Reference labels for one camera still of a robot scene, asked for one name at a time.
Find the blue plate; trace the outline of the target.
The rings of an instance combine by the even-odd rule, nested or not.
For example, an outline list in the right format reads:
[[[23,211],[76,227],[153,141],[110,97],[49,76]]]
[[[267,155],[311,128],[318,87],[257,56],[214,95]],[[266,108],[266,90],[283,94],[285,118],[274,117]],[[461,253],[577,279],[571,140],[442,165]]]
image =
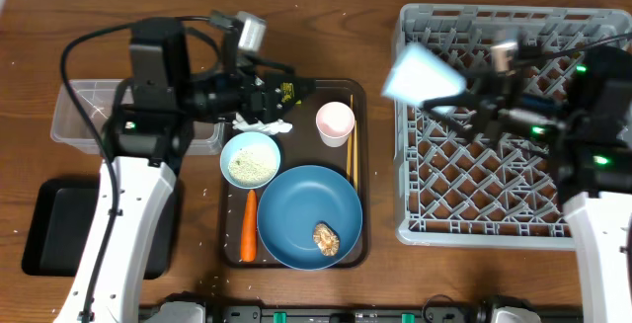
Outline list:
[[[358,241],[363,213],[359,196],[346,177],[326,167],[304,165],[286,170],[266,187],[257,214],[264,247],[282,264],[314,271],[341,262]],[[325,256],[313,240],[316,226],[337,234],[340,248]]]

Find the pink cup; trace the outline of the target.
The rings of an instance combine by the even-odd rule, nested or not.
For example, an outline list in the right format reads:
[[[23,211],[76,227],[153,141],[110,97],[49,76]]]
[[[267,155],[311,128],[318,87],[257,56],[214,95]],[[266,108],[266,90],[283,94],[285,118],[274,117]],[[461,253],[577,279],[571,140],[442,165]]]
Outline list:
[[[353,132],[356,117],[348,105],[330,102],[318,110],[315,121],[322,141],[329,147],[340,147]]]

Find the yellow foil snack wrapper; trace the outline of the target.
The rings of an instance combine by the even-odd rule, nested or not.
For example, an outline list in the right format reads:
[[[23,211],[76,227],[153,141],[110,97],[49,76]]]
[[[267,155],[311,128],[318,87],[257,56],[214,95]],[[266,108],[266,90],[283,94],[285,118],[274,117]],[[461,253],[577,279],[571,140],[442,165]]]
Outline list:
[[[284,106],[300,104],[302,100],[297,95],[296,87],[292,82],[282,82],[280,85],[281,103]]]

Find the light blue bowl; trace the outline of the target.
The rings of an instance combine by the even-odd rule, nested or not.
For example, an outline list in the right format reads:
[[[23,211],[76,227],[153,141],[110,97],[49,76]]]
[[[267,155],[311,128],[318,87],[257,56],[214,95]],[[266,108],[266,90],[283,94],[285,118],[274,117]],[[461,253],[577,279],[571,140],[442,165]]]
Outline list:
[[[270,180],[268,180],[267,182],[265,182],[264,184],[256,187],[256,188],[244,188],[241,187],[239,185],[237,185],[234,180],[231,178],[231,176],[228,173],[228,163],[230,161],[230,159],[232,158],[232,156],[241,148],[243,147],[247,147],[250,145],[255,145],[255,144],[265,144],[267,147],[269,147],[275,154],[276,154],[276,173],[277,174],[279,168],[280,168],[280,151],[279,148],[277,146],[277,143],[268,135],[259,133],[259,132],[254,132],[254,131],[249,131],[249,132],[243,132],[240,133],[238,135],[233,136],[224,146],[221,155],[220,155],[220,169],[221,169],[221,173],[224,177],[225,180],[228,181],[229,184],[233,185],[234,187],[240,188],[240,189],[245,189],[245,190],[254,190],[257,188],[260,188],[262,186],[264,186],[265,184],[267,184]]]

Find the brown mushroom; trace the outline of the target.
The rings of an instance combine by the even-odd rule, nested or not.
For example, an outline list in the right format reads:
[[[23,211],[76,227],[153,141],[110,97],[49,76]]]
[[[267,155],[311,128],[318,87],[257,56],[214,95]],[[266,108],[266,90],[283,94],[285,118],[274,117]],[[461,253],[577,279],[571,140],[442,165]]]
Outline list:
[[[333,257],[340,250],[341,242],[339,236],[324,222],[320,222],[315,226],[312,238],[324,256]]]

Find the blue cup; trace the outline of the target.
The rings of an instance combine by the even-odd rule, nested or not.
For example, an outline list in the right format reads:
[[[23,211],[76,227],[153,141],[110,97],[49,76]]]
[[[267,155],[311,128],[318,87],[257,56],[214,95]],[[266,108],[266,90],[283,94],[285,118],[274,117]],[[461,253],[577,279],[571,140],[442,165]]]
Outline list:
[[[466,90],[466,78],[419,43],[398,54],[382,95],[420,108],[425,101],[456,96]]]

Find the white rice pile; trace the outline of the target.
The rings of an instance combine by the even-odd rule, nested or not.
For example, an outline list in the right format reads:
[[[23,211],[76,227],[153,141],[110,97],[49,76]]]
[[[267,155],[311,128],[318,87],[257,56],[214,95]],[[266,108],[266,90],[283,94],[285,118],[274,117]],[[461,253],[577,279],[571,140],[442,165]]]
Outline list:
[[[228,173],[244,188],[256,188],[270,180],[277,171],[276,154],[265,144],[239,149],[228,163]]]

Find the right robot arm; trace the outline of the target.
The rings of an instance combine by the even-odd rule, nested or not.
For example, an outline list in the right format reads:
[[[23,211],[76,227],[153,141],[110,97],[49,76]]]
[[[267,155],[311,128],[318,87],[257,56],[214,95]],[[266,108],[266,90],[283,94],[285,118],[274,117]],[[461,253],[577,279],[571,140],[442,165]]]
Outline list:
[[[631,147],[621,137],[631,108],[631,55],[594,46],[565,101],[521,90],[518,74],[485,72],[477,91],[434,55],[422,78],[438,86],[421,108],[460,137],[508,133],[543,144],[547,170],[575,242],[584,319],[631,319]]]

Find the white tissue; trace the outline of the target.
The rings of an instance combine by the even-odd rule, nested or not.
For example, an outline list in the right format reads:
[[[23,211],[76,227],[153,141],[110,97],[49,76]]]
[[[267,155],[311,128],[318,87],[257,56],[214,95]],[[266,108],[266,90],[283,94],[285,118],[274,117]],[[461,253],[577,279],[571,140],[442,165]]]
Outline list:
[[[237,113],[235,120],[232,122],[232,126],[236,130],[243,132],[254,131],[263,133],[266,135],[277,135],[279,133],[288,133],[292,130],[293,125],[283,120],[277,120],[269,123],[263,123],[256,121],[254,123],[247,123],[245,119]]]

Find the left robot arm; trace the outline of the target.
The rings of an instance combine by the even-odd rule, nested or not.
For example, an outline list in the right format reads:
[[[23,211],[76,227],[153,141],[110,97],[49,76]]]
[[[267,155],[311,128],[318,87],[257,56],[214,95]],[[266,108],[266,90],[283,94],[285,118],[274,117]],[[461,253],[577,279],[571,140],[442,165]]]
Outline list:
[[[259,55],[267,24],[214,12],[223,32],[215,65],[191,70],[195,18],[154,17],[126,25],[132,74],[116,87],[111,114],[91,132],[102,155],[98,201],[61,322],[134,322],[151,245],[198,122],[235,122],[271,139],[285,115],[315,89],[286,64]]]

